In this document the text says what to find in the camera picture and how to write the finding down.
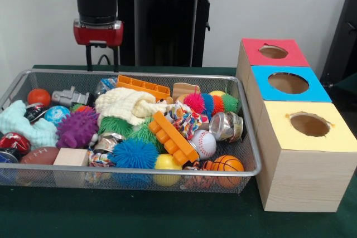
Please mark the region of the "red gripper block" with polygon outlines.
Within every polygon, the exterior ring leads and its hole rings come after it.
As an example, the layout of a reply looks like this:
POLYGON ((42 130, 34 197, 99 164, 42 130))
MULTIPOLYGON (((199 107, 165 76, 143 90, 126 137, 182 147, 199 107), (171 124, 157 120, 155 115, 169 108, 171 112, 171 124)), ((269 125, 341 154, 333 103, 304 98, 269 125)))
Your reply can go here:
POLYGON ((75 19, 73 31, 77 44, 85 45, 87 71, 93 70, 91 45, 113 47, 114 72, 119 71, 119 47, 123 40, 124 25, 115 21, 108 25, 89 25, 75 19))

